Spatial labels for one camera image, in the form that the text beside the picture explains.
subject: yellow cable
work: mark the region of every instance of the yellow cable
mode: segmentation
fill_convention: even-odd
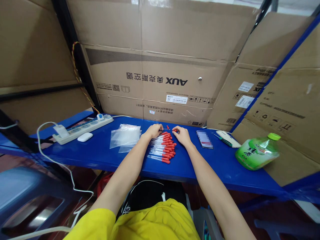
[[[78,70],[77,70],[77,68],[76,68],[76,61],[75,61],[75,59],[74,59],[74,46],[75,46],[77,43],[79,43],[79,42],[74,42],[74,43],[72,44],[73,71],[74,71],[74,74],[76,75],[76,79],[77,79],[78,83],[81,83],[81,80],[78,78]],[[86,98],[88,99],[88,101],[89,101],[89,103],[91,104],[92,108],[93,108],[94,110],[96,110],[98,114],[100,114],[100,112],[93,106],[91,100],[89,99],[88,95],[86,95],[86,93],[84,92],[84,90],[83,90],[82,87],[81,87],[81,91],[82,91],[82,93],[86,96]]]

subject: hand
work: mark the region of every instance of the hand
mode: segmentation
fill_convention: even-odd
[[[180,126],[176,126],[172,129],[172,133],[176,136],[176,138],[178,139],[178,141],[184,145],[186,148],[189,146],[192,146],[193,143],[191,142],[190,136],[189,136],[189,132],[187,129],[180,127]]]
[[[147,131],[143,135],[148,136],[148,138],[150,138],[151,140],[152,138],[158,137],[161,131],[163,131],[162,124],[153,124],[147,129]]]

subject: blue chair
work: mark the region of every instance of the blue chair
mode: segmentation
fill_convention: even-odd
[[[70,186],[26,167],[0,173],[0,183],[1,240],[51,227],[81,197]]]
[[[257,228],[263,228],[267,231],[271,240],[281,240],[280,234],[290,234],[298,240],[320,239],[320,224],[299,223],[283,224],[276,222],[260,221],[255,219],[254,224]]]

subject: power strip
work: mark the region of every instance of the power strip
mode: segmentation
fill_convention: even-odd
[[[52,136],[61,145],[66,144],[72,140],[75,140],[86,132],[92,132],[93,130],[96,130],[104,125],[107,125],[108,123],[113,122],[113,118],[110,115],[103,115],[103,118],[104,119],[101,121],[98,121],[97,118],[94,118],[89,122],[67,129],[70,133],[70,136],[68,137],[62,138],[60,135],[56,134],[53,134]]]

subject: cardboard box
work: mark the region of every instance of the cardboard box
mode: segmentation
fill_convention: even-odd
[[[245,118],[320,163],[319,92],[319,69],[281,69]]]
[[[0,103],[1,110],[13,121],[19,120],[18,126],[28,135],[35,134],[37,128],[45,122],[60,122],[90,107],[81,89],[47,93]]]
[[[47,10],[51,1],[35,2],[1,3],[1,94],[77,83],[57,16]]]
[[[97,93],[201,108],[212,108],[231,67],[225,61],[139,50],[83,49]]]
[[[202,127],[210,109],[98,94],[103,111],[160,122]]]
[[[206,121],[260,12],[178,0],[67,2],[105,111],[198,126]],[[148,107],[124,104],[129,101],[160,111],[172,105],[174,111],[153,116]]]
[[[320,171],[320,26],[268,84],[233,132],[246,139],[279,134],[280,157],[264,168],[280,185]]]
[[[235,61],[260,10],[198,1],[68,0],[81,44]]]
[[[243,113],[291,50],[313,17],[269,12],[249,36],[214,104],[224,115]],[[217,126],[220,119],[208,119]]]
[[[243,144],[247,139],[266,137],[268,133],[269,131],[243,119],[232,136]],[[267,164],[264,169],[281,187],[320,171],[319,163],[297,151],[285,140],[280,139],[277,144],[280,156]]]
[[[314,17],[269,12],[254,29],[238,62],[277,67]]]
[[[214,108],[207,120],[207,128],[230,132],[241,115],[242,113],[221,111]]]
[[[0,94],[76,84],[72,58],[50,0],[2,1]],[[1,102],[27,134],[91,107],[81,89]]]
[[[243,113],[276,68],[236,63],[214,104],[214,109]]]
[[[282,67],[289,68],[320,68],[320,28],[315,28]]]

